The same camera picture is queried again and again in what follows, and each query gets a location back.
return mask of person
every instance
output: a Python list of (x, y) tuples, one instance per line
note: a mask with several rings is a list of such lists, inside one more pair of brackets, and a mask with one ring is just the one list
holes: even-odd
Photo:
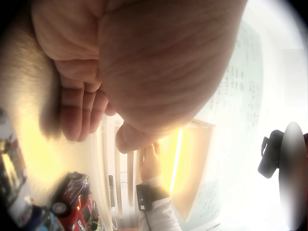
[(122, 153), (186, 125), (217, 89), (247, 0), (33, 1), (38, 43), (61, 79), (64, 135), (118, 113)]
[[(162, 150), (160, 142), (154, 142), (145, 148), (144, 161), (140, 166), (140, 176), (142, 184), (150, 185), (151, 188), (162, 188), (167, 192), (163, 187), (161, 176), (160, 155)], [(170, 197), (154, 201), (152, 206), (152, 211), (146, 214), (140, 212), (140, 231), (181, 231), (171, 206)]]

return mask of red toy car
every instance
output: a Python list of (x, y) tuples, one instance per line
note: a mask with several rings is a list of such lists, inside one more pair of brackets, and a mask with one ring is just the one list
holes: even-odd
[(51, 210), (65, 230), (88, 231), (94, 225), (92, 220), (96, 217), (88, 176), (72, 172), (67, 178)]

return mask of wrist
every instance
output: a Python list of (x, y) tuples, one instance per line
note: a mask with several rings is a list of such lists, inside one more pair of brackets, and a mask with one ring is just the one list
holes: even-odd
[(146, 179), (141, 184), (149, 185), (151, 188), (162, 187), (163, 186), (162, 175), (158, 175), (150, 179)]

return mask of toy car wheel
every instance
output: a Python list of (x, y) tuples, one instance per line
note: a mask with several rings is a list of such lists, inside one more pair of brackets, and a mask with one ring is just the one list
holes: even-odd
[(71, 172), (68, 174), (68, 178), (71, 180), (79, 180), (82, 177), (80, 173), (77, 172)]
[(70, 214), (71, 207), (66, 202), (56, 202), (52, 205), (51, 210), (57, 217), (66, 217)]

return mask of white sleeve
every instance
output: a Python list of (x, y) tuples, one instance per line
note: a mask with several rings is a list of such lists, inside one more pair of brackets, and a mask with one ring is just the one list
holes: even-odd
[[(161, 185), (160, 177), (151, 178), (142, 184), (149, 184), (151, 187)], [(152, 203), (153, 210), (147, 212), (151, 231), (181, 231), (179, 223), (174, 215), (171, 206), (171, 198), (165, 198)], [(150, 231), (144, 212), (139, 214), (140, 231)]]

